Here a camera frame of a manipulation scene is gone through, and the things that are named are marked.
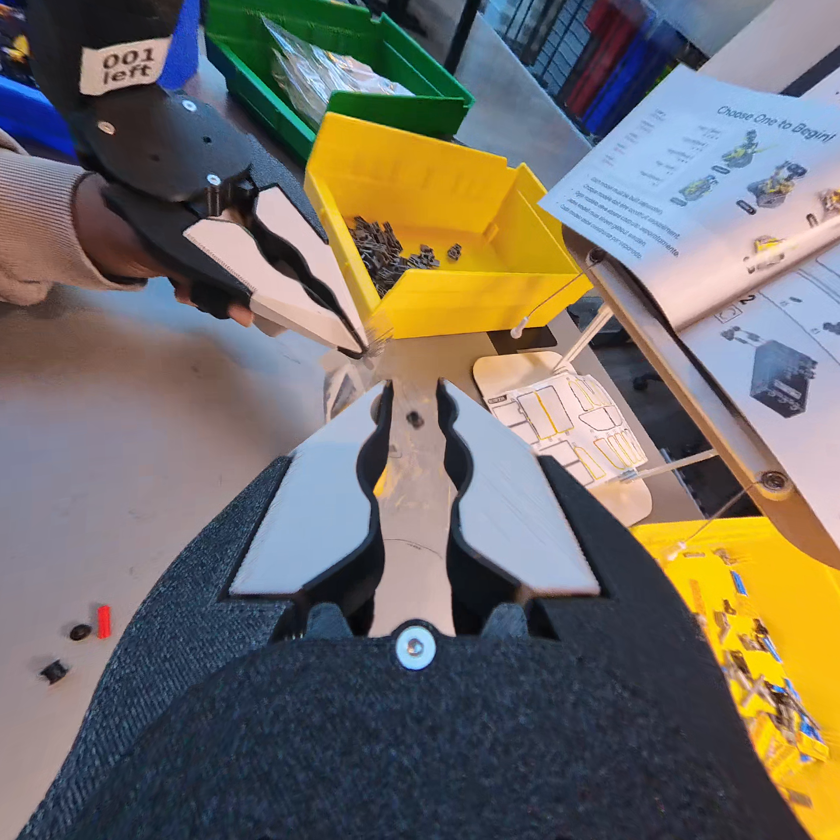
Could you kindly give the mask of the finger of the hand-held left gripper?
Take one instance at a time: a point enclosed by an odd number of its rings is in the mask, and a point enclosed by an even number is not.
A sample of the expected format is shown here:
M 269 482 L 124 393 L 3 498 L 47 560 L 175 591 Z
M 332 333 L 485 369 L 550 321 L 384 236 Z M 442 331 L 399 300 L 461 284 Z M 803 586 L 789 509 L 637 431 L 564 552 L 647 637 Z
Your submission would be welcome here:
M 273 270 L 256 282 L 255 315 L 327 347 L 369 346 L 329 243 L 278 186 L 258 195 L 249 231 Z
M 245 287 L 250 310 L 273 326 L 291 330 L 349 356 L 367 351 L 364 326 L 331 249 L 315 249 L 316 271 L 300 250 L 258 227 L 259 237 L 223 219 L 203 219 L 185 239 Z

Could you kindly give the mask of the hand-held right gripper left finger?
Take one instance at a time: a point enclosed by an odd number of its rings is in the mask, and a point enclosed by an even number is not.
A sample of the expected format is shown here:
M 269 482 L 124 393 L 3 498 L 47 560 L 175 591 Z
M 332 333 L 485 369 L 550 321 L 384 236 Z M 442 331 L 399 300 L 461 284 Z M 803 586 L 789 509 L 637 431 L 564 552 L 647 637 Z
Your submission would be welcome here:
M 392 383 L 375 384 L 297 446 L 230 583 L 235 599 L 289 609 L 279 637 L 302 637 L 309 614 L 335 605 L 370 629 L 385 545 L 375 488 L 389 457 Z

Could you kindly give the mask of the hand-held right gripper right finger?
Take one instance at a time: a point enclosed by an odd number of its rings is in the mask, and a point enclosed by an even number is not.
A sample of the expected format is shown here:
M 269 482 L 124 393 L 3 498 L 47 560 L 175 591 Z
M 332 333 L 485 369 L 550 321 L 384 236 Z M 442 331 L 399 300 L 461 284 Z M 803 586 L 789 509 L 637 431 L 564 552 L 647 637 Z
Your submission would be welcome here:
M 602 588 L 538 457 L 450 381 L 440 430 L 452 500 L 446 572 L 457 635 L 478 635 L 500 605 L 529 617 L 537 600 L 597 597 Z

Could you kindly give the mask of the clear plastic bag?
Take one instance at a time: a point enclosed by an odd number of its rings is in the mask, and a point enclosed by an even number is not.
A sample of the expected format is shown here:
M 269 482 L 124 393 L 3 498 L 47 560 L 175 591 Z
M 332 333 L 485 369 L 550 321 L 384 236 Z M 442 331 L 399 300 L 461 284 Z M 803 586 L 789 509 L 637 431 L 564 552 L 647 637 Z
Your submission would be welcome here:
M 390 635 L 411 618 L 453 633 L 445 569 L 452 484 L 444 468 L 436 387 L 458 361 L 457 337 L 383 342 L 364 361 L 336 350 L 319 360 L 326 419 L 379 381 L 393 386 L 388 460 L 377 497 L 385 567 L 374 596 L 373 637 Z

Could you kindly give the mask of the pile of small colourful parts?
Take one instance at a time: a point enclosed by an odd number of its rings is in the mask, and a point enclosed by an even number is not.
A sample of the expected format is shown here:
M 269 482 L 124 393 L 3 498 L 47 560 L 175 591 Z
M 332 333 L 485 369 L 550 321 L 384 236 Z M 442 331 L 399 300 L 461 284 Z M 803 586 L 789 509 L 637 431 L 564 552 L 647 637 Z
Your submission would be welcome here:
M 75 623 L 64 628 L 62 640 L 70 645 L 70 651 L 75 646 L 92 643 L 93 641 L 104 641 L 112 635 L 112 610 L 108 604 L 99 604 L 91 614 L 91 620 L 84 623 Z M 68 654 L 48 658 L 45 664 L 36 670 L 37 677 L 53 686 L 66 678 L 73 668 L 73 662 Z

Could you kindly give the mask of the person's left forearm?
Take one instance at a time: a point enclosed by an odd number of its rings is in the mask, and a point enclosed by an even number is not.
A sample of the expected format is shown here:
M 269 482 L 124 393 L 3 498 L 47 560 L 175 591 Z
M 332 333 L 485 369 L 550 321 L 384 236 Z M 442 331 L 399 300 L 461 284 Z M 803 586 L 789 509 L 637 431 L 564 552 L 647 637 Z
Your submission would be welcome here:
M 1 301 L 32 306 L 56 284 L 96 291 L 143 287 L 104 276 L 84 252 L 72 214 L 79 166 L 29 155 L 1 132 Z

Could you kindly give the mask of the pile of grey connector parts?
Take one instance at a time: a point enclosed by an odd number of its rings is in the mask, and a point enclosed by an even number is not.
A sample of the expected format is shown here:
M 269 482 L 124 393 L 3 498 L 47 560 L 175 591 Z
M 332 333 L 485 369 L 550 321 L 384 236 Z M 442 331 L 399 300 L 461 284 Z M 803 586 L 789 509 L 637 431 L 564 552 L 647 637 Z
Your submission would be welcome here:
M 390 222 L 356 215 L 349 231 L 380 299 L 407 271 L 436 270 L 442 265 L 430 245 L 420 244 L 415 252 L 407 253 Z

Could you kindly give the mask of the white sticker sheet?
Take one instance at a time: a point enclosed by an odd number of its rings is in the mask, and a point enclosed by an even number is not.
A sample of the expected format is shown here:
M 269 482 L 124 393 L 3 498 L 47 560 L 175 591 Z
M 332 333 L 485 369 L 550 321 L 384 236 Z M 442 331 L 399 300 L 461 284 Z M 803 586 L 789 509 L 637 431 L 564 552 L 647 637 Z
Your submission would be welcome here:
M 648 462 L 620 408 L 588 374 L 561 372 L 485 398 L 491 413 L 538 456 L 594 488 Z

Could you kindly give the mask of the blue bin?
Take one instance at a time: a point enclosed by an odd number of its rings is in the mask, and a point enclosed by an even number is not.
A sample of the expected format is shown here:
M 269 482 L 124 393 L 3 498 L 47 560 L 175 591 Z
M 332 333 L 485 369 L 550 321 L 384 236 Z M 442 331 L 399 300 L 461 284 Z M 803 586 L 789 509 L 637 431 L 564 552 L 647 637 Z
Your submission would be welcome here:
M 163 88 L 182 88 L 195 76 L 206 5 L 199 1 L 182 3 L 159 79 Z M 27 151 L 74 160 L 67 125 L 37 88 L 31 73 L 26 6 L 26 2 L 2 2 L 1 128 Z

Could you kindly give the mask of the clear bag of parts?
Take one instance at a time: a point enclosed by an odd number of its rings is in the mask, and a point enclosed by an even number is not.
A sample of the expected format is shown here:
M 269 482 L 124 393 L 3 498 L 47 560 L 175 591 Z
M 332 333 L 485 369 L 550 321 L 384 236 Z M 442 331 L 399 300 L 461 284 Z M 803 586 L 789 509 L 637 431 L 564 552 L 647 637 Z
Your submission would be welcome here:
M 404 85 L 378 75 L 365 63 L 301 40 L 265 15 L 260 19 L 270 38 L 271 76 L 310 128 L 319 127 L 334 92 L 413 97 Z

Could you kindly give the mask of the green bin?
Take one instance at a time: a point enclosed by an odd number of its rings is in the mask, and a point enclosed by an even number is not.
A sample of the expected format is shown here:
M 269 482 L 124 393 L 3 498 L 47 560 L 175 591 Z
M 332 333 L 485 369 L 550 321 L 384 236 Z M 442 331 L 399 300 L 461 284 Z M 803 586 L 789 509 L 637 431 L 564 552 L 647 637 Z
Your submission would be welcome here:
M 457 134 L 475 100 L 445 68 L 386 15 L 346 3 L 206 3 L 206 54 L 227 91 L 268 135 L 305 161 L 317 128 L 292 107 L 272 71 L 277 45 L 264 21 L 337 56 L 350 56 L 401 84 L 410 97 L 339 91 L 328 110 L 440 140 Z

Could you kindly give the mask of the white stand pole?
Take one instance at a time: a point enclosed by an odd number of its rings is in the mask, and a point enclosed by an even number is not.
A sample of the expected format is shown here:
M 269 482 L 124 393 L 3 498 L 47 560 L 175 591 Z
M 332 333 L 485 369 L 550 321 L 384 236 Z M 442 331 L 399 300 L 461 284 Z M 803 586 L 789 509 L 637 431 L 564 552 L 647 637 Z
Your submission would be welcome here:
M 603 327 L 606 326 L 606 324 L 611 320 L 612 317 L 612 308 L 607 302 L 604 302 L 599 307 L 597 313 L 594 315 L 594 318 L 591 320 L 591 322 L 581 332 L 579 339 L 577 339 L 574 342 L 574 344 L 563 355 L 560 361 L 554 365 L 552 369 L 552 374 L 558 374 L 561 373 L 563 370 L 571 369 L 574 360 L 594 339 L 597 333 L 599 333 L 603 329 Z

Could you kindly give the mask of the yellow bin with grey parts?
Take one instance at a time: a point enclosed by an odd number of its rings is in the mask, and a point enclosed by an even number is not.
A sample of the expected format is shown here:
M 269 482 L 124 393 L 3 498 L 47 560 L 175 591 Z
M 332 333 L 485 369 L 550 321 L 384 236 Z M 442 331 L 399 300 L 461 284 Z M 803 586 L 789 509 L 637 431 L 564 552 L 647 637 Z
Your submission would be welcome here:
M 395 340 L 548 324 L 592 284 L 539 206 L 546 189 L 499 155 L 328 112 L 304 189 L 365 325 Z M 355 219 L 391 224 L 409 269 L 383 297 L 350 234 Z

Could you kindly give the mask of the pile of yellow parts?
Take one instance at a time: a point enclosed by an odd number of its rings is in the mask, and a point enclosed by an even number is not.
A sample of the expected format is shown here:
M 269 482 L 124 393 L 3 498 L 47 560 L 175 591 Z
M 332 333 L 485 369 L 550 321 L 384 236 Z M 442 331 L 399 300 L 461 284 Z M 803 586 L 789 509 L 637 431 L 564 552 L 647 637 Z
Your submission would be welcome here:
M 697 620 L 752 748 L 813 837 L 838 832 L 838 708 L 820 711 L 809 654 L 794 657 L 780 605 L 723 547 L 680 551 L 663 568 Z

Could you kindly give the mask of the instruction booklet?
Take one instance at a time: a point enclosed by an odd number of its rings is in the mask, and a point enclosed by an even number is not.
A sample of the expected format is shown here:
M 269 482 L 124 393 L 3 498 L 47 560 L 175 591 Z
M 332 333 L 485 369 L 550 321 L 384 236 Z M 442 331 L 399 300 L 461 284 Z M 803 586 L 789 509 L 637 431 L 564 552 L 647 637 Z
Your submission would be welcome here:
M 838 533 L 838 92 L 678 68 L 540 205 L 617 259 Z

